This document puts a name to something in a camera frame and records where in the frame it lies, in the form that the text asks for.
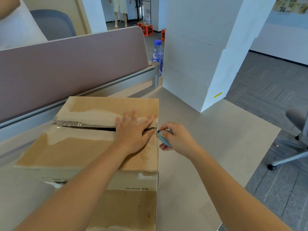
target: white desk surface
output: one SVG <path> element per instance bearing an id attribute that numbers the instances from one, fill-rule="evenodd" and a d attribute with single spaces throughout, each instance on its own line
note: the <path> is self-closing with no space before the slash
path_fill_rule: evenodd
<path id="1" fill-rule="evenodd" d="M 113 96 L 127 97 L 147 86 L 143 83 Z M 280 128 L 225 100 L 198 113 L 161 86 L 144 97 L 160 99 L 159 125 L 167 121 L 182 123 L 242 186 L 246 185 L 280 131 Z M 0 143 L 2 231 L 12 230 L 53 192 L 52 186 L 32 176 L 17 174 L 12 168 L 25 147 L 1 158 L 10 149 L 37 138 L 46 126 L 48 124 Z M 221 220 L 191 162 L 174 151 L 160 151 L 156 230 L 216 231 L 220 224 Z"/>

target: left hand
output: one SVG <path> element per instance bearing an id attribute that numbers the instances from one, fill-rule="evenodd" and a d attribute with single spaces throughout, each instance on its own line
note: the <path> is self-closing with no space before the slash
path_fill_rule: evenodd
<path id="1" fill-rule="evenodd" d="M 153 121 L 152 115 L 140 125 L 137 125 L 137 113 L 134 110 L 131 121 L 128 121 L 127 112 L 124 113 L 122 123 L 116 118 L 115 139 L 112 145 L 120 147 L 125 151 L 125 157 L 139 151 L 155 133 L 155 129 L 149 130 L 142 135 L 142 132 Z"/>

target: blue bottle cap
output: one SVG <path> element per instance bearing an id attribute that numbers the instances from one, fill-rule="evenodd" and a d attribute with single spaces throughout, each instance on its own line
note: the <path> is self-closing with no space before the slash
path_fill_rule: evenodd
<path id="1" fill-rule="evenodd" d="M 173 134 L 173 132 L 172 132 L 171 130 L 157 131 L 157 133 L 158 133 L 158 138 L 159 138 L 166 146 L 171 147 L 171 144 L 169 143 L 169 141 L 168 141 L 164 136 L 161 135 L 161 132 L 163 132 L 163 131 L 168 131 L 168 132 L 170 132 L 171 134 Z"/>
<path id="2" fill-rule="evenodd" d="M 155 41 L 154 41 L 154 45 L 160 46 L 160 45 L 161 45 L 161 40 L 155 40 Z"/>

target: gray office chair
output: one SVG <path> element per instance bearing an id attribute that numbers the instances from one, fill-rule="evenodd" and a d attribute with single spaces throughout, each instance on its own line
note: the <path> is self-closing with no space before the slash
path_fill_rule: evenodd
<path id="1" fill-rule="evenodd" d="M 76 36 L 73 23 L 67 14 L 52 9 L 32 10 L 30 13 L 47 40 Z"/>
<path id="2" fill-rule="evenodd" d="M 300 110 L 291 108 L 286 111 L 286 116 L 301 131 L 301 133 L 295 137 L 297 143 L 292 143 L 287 140 L 276 140 L 276 146 L 279 147 L 279 144 L 283 144 L 284 146 L 297 151 L 297 154 L 285 159 L 273 161 L 267 165 L 269 170 L 274 170 L 279 164 L 308 156 L 308 113 L 306 113 L 305 117 L 305 114 L 303 114 Z"/>

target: person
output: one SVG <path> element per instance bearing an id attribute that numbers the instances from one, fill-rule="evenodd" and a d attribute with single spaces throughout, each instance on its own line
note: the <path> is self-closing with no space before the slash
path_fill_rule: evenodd
<path id="1" fill-rule="evenodd" d="M 153 119 L 154 116 L 151 116 L 137 125 L 135 111 L 130 122 L 127 113 L 122 122 L 117 117 L 111 146 L 40 205 L 14 231 L 85 230 L 115 171 L 128 155 L 140 150 L 155 133 L 152 129 L 142 135 Z M 163 131 L 166 129 L 171 129 L 174 135 Z M 175 150 L 193 163 L 228 231 L 291 231 L 202 149 L 183 125 L 167 122 L 159 130 L 172 145 L 161 144 L 160 149 Z"/>
<path id="2" fill-rule="evenodd" d="M 0 0 L 0 50 L 47 42 L 23 0 Z"/>
<path id="3" fill-rule="evenodd" d="M 127 3 L 126 0 L 113 0 L 113 6 L 115 10 L 115 29 L 118 29 L 118 12 L 121 11 L 124 18 L 125 27 L 127 27 Z"/>

